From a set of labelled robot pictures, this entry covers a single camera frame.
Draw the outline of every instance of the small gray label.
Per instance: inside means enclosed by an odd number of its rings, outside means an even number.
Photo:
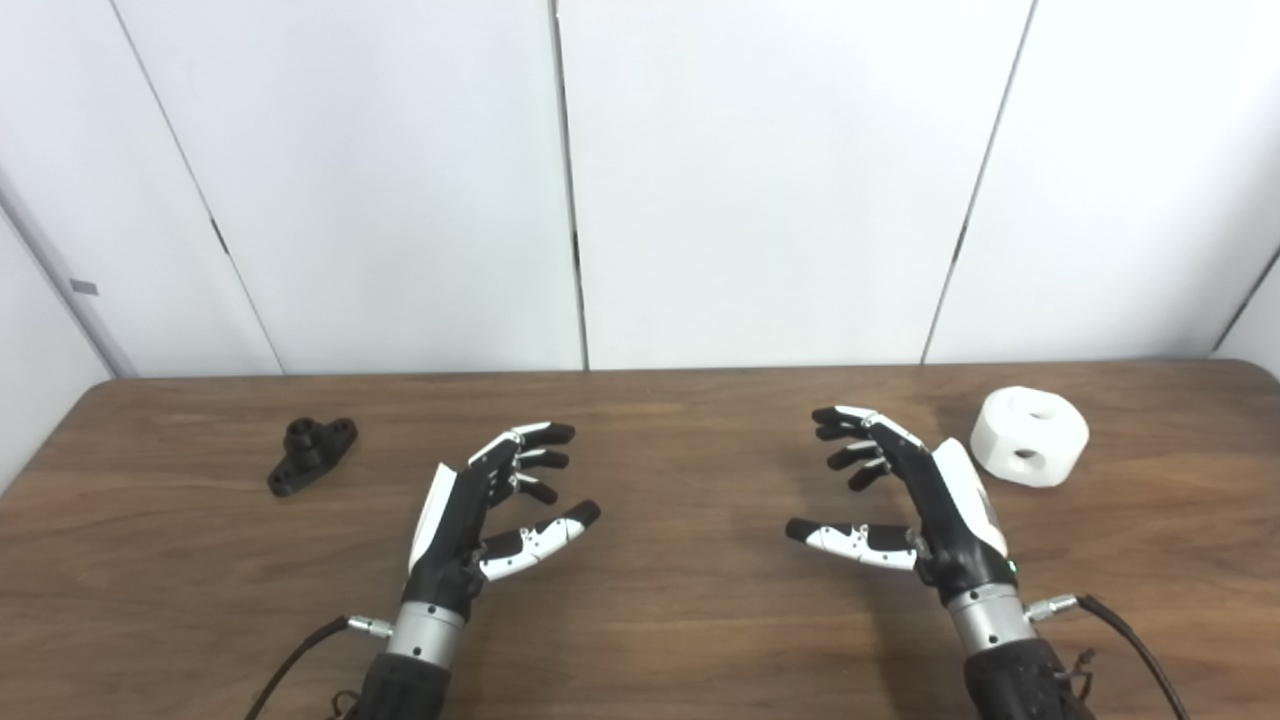
[[[95,296],[97,295],[97,286],[96,284],[93,284],[91,282],[86,282],[86,281],[78,281],[76,278],[70,278],[70,281],[72,281],[72,291],[79,292],[79,293],[83,293],[83,295],[95,295]]]

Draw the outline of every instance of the white corner wall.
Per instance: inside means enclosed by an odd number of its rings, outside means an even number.
[[[1249,299],[1215,357],[1248,360],[1280,378],[1280,270],[1275,266]]]
[[[927,361],[1207,356],[1280,242],[1276,28],[1041,0]]]
[[[49,278],[0,213],[0,492],[81,395],[109,378]]]
[[[123,375],[280,372],[111,3],[0,0],[0,208]]]

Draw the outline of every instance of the cable connector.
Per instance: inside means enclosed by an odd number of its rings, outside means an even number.
[[[396,625],[392,625],[387,620],[365,618],[364,615],[352,615],[351,618],[347,618],[347,626],[352,630],[360,630],[361,633],[367,633],[375,638],[383,639],[392,637],[392,633],[396,632]]]
[[[1074,594],[1060,594],[1048,600],[1037,600],[1036,602],[1028,605],[1023,610],[1023,616],[1025,616],[1029,623],[1039,623],[1041,620],[1048,620],[1055,615],[1061,615],[1068,610],[1075,610],[1079,606],[1080,601],[1076,600]]]

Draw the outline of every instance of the metal wrist cylinder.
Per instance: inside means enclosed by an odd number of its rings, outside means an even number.
[[[396,618],[396,630],[387,643],[387,652],[448,670],[465,626],[466,620],[461,615],[439,605],[406,602]]]
[[[1014,585],[979,585],[952,598],[947,611],[969,655],[1039,637],[1027,619]]]

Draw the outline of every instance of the black forearm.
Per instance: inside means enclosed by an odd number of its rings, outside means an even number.
[[[374,659],[352,720],[435,720],[444,706],[451,674],[402,655]]]
[[[964,679],[983,720],[1093,720],[1043,638],[970,656]]]

